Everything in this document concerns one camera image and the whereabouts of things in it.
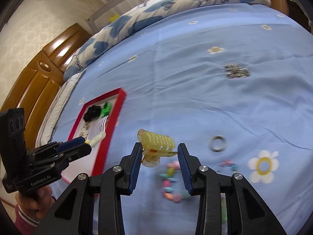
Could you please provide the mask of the person's left hand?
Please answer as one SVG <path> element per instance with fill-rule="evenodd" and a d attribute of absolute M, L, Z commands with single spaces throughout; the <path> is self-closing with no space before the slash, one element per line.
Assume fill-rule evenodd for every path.
<path fill-rule="evenodd" d="M 36 195 L 33 197 L 28 197 L 18 192 L 15 195 L 15 199 L 21 211 L 36 221 L 42 219 L 55 203 L 50 186 L 37 190 Z"/>

